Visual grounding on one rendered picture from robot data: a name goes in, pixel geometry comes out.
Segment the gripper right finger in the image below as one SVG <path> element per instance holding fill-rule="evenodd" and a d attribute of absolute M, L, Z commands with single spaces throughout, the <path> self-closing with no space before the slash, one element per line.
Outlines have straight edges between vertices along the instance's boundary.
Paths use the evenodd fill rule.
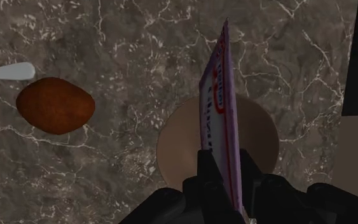
<path fill-rule="evenodd" d="M 263 174 L 245 149 L 240 165 L 242 203 L 257 224 L 358 224 L 358 196 L 327 183 L 299 191 L 282 176 Z"/>

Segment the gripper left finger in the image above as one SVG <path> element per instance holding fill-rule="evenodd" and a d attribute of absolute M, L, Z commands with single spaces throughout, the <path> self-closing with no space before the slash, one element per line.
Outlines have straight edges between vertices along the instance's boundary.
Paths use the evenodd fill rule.
<path fill-rule="evenodd" d="M 156 190 L 119 224 L 245 224 L 223 185 L 210 150 L 197 154 L 197 174 L 182 182 L 182 191 Z"/>

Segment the purple and white box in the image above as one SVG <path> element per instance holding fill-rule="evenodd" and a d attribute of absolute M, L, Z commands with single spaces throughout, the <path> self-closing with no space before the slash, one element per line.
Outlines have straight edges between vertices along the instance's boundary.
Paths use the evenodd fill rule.
<path fill-rule="evenodd" d="M 244 217 L 238 145 L 237 104 L 228 22 L 199 82 L 201 150 L 210 150 L 234 210 Z"/>

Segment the tan round plate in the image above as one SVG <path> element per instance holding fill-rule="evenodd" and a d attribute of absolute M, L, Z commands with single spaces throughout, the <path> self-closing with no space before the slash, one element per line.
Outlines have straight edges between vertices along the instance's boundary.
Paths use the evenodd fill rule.
<path fill-rule="evenodd" d="M 270 114 L 258 103 L 236 95 L 239 147 L 247 150 L 263 173 L 272 173 L 279 157 L 279 136 Z M 156 159 L 167 186 L 182 190 L 182 182 L 196 175 L 200 149 L 199 97 L 182 103 L 158 137 Z"/>

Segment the brown oval potato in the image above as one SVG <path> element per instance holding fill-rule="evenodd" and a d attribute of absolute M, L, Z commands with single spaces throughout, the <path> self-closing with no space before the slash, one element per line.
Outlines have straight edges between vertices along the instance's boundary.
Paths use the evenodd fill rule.
<path fill-rule="evenodd" d="M 95 111 L 95 101 L 82 88 L 61 78 L 47 77 L 26 86 L 16 107 L 32 126 L 54 135 L 82 127 Z"/>

